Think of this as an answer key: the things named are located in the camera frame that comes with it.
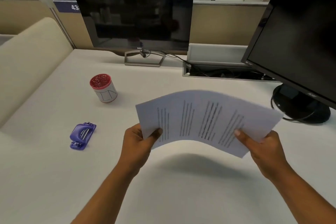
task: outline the stack of papers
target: stack of papers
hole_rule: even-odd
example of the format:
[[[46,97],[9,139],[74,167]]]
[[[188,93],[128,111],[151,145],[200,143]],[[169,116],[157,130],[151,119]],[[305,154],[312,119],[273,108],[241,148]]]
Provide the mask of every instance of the stack of papers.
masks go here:
[[[234,136],[242,129],[260,141],[282,119],[283,114],[225,94],[186,90],[136,105],[142,135],[157,128],[163,134],[154,148],[179,140],[206,143],[242,158],[248,149]]]

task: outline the cylindrical container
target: cylindrical container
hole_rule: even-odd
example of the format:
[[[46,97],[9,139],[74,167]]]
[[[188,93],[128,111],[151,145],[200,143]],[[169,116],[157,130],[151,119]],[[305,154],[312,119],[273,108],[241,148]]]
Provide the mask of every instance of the cylindrical container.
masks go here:
[[[116,99],[118,93],[115,89],[111,76],[108,74],[98,74],[90,80],[90,86],[103,103],[109,103]]]

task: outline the monitor base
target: monitor base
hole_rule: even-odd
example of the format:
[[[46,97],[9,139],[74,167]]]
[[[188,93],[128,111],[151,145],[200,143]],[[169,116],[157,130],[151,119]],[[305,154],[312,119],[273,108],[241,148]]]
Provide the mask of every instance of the monitor base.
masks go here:
[[[159,63],[145,63],[145,62],[129,62],[127,60],[127,57],[130,56],[134,56],[140,54],[141,56],[143,56],[144,58],[148,57],[149,54],[154,54],[154,55],[158,55],[161,56],[161,60]],[[166,54],[162,53],[162,52],[156,52],[156,51],[150,51],[150,50],[134,50],[134,51],[129,51],[129,52],[125,52],[125,61],[124,64],[127,66],[149,66],[149,67],[160,67],[163,60],[165,59]]]
[[[285,115],[302,123],[321,124],[330,118],[327,105],[285,84],[274,89],[272,101]]]

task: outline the monitor screen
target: monitor screen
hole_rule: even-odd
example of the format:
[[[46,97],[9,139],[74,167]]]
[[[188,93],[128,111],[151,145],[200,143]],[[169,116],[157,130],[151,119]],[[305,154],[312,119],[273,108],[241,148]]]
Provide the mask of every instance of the monitor screen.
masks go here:
[[[336,0],[271,0],[242,62],[336,108]]]
[[[188,50],[193,0],[77,0],[94,47]]]

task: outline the purple hole punch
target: purple hole punch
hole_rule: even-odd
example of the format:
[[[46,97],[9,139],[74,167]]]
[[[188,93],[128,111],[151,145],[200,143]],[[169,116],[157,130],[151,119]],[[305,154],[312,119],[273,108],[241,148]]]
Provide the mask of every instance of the purple hole punch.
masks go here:
[[[90,122],[78,124],[70,135],[72,141],[70,148],[79,151],[84,150],[95,129],[96,125]]]

